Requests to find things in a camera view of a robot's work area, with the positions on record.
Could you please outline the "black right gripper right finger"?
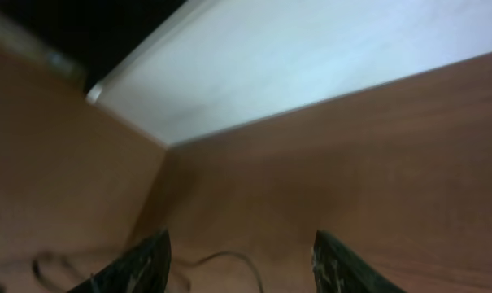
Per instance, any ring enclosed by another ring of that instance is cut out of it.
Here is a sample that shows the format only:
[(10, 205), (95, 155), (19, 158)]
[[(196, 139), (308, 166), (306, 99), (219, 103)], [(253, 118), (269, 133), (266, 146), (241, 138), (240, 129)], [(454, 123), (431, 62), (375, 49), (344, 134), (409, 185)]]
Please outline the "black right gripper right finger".
[(404, 293), (325, 230), (316, 231), (312, 271), (317, 293)]

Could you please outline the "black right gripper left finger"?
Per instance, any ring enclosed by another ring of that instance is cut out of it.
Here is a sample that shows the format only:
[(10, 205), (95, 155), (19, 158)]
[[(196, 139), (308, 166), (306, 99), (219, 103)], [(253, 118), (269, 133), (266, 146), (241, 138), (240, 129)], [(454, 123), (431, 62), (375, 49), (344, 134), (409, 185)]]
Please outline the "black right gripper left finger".
[(68, 293), (164, 293), (171, 262), (171, 241), (163, 229)]

